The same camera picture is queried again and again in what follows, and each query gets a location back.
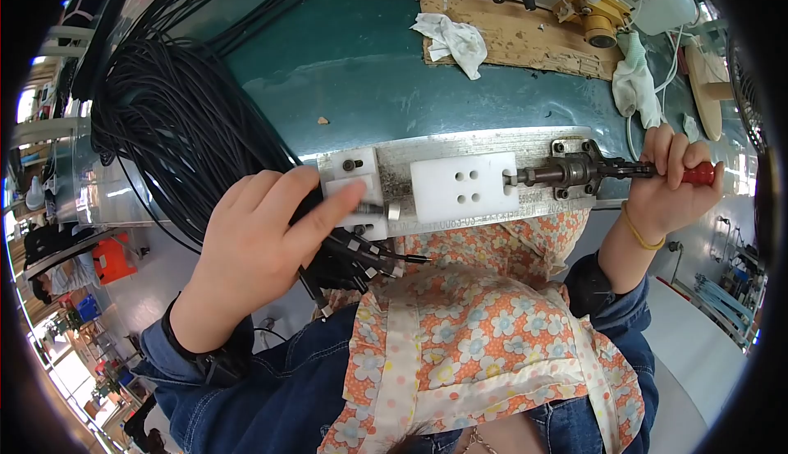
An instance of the white plastic block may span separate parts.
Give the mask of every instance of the white plastic block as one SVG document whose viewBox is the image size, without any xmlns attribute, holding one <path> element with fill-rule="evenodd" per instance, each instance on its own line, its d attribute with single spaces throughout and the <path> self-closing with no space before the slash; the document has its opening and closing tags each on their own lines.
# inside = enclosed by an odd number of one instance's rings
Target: white plastic block
<svg viewBox="0 0 788 454">
<path fill-rule="evenodd" d="M 367 192 L 364 193 L 363 201 L 375 204 L 383 203 L 383 189 L 380 186 L 380 177 L 372 173 L 328 181 L 323 186 L 323 193 L 326 196 L 331 195 L 338 192 L 344 185 L 358 180 L 362 180 L 367 184 Z M 364 238 L 368 241 L 382 241 L 389 238 L 389 223 L 381 214 L 349 214 L 339 222 L 337 227 L 343 226 L 352 231 L 355 225 L 367 226 Z"/>
<path fill-rule="evenodd" d="M 361 162 L 361 166 L 357 166 L 350 172 L 346 172 L 345 169 L 342 168 L 342 164 L 345 160 Z M 338 151 L 331 155 L 331 167 L 335 179 L 358 177 L 360 175 L 366 175 L 367 173 L 378 175 L 378 156 L 375 154 L 375 148 Z"/>
<path fill-rule="evenodd" d="M 410 164 L 419 223 L 435 223 L 520 209 L 515 153 L 473 154 Z"/>
</svg>

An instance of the right hand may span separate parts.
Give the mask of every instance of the right hand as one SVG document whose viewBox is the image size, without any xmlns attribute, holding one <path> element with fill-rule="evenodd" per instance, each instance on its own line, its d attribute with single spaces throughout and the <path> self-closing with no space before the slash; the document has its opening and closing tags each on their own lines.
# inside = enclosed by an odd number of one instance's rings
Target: right hand
<svg viewBox="0 0 788 454">
<path fill-rule="evenodd" d="M 686 169 L 711 161 L 708 144 L 690 143 L 674 134 L 669 124 L 646 131 L 642 162 L 653 162 L 659 175 L 632 179 L 626 212 L 637 231 L 649 243 L 658 243 L 668 232 L 694 223 L 723 197 L 725 164 L 714 167 L 714 184 L 682 183 Z"/>
<path fill-rule="evenodd" d="M 249 175 L 213 208 L 202 255 L 170 313 L 178 341 L 194 353 L 221 346 L 245 316 L 286 293 L 299 266 L 309 266 L 321 242 L 359 204 L 363 182 L 326 198 L 299 222 L 296 208 L 320 181 L 300 166 L 284 175 Z"/>
</svg>

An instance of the necklace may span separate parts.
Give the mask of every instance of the necklace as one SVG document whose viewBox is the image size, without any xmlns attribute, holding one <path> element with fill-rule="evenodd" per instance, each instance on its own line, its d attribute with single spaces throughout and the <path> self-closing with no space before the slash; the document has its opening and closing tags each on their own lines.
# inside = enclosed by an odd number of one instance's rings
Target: necklace
<svg viewBox="0 0 788 454">
<path fill-rule="evenodd" d="M 489 454 L 498 454 L 498 452 L 495 449 L 490 447 L 490 444 L 485 442 L 485 439 L 481 438 L 481 435 L 479 434 L 479 432 L 476 429 L 476 427 L 474 427 L 474 429 L 472 429 L 470 431 L 470 439 L 469 440 L 470 440 L 470 442 L 468 443 L 468 446 L 465 448 L 465 450 L 463 450 L 462 454 L 465 454 L 466 452 L 468 452 L 468 449 L 470 449 L 470 446 L 473 445 L 473 444 L 481 444 L 482 447 L 487 449 L 487 452 L 489 452 Z"/>
</svg>

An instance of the green workbench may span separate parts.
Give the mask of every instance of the green workbench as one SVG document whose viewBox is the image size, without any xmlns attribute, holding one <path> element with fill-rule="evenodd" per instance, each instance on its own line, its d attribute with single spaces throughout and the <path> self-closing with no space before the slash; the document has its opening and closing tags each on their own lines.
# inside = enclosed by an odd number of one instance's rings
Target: green workbench
<svg viewBox="0 0 788 454">
<path fill-rule="evenodd" d="M 197 38 L 213 35 L 260 1 L 216 1 L 182 31 Z M 482 65 L 481 78 L 471 81 L 457 66 L 426 65 L 422 36 L 408 29 L 418 12 L 419 0 L 307 0 L 226 62 L 300 156 L 439 133 L 551 125 L 588 126 L 604 153 L 630 156 L 625 119 L 609 82 L 500 65 Z M 660 83 L 672 59 L 667 37 L 651 37 L 646 46 L 654 50 L 648 53 L 649 67 Z M 675 129 L 680 130 L 684 113 L 700 124 L 685 76 L 676 76 L 667 88 L 666 105 Z M 712 160 L 754 176 L 754 149 L 734 106 L 723 103 L 723 138 L 712 144 Z M 330 124 L 318 124 L 319 117 Z M 639 150 L 644 131 L 637 116 L 632 126 Z M 106 196 L 128 182 L 120 169 L 104 169 L 97 160 L 89 138 L 76 139 L 75 198 L 85 188 L 97 195 L 82 195 L 84 207 L 73 216 L 108 225 L 150 220 L 129 207 L 138 204 L 134 193 Z M 735 192 L 737 179 L 737 173 L 726 176 L 727 192 Z M 141 183 L 135 186 L 142 189 Z M 625 199 L 627 186 L 628 181 L 607 180 L 599 200 Z M 72 214 L 64 209 L 62 215 Z"/>
</svg>

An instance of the red stool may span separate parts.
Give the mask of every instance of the red stool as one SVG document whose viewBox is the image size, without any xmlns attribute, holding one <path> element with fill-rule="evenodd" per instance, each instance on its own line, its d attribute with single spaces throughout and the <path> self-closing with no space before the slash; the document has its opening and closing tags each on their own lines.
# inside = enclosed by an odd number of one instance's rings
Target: red stool
<svg viewBox="0 0 788 454">
<path fill-rule="evenodd" d="M 117 237 L 125 243 L 128 242 L 128 235 L 125 233 Z M 111 238 L 100 241 L 93 249 L 93 265 L 101 284 L 112 283 L 137 272 L 136 267 L 127 263 L 123 246 Z"/>
</svg>

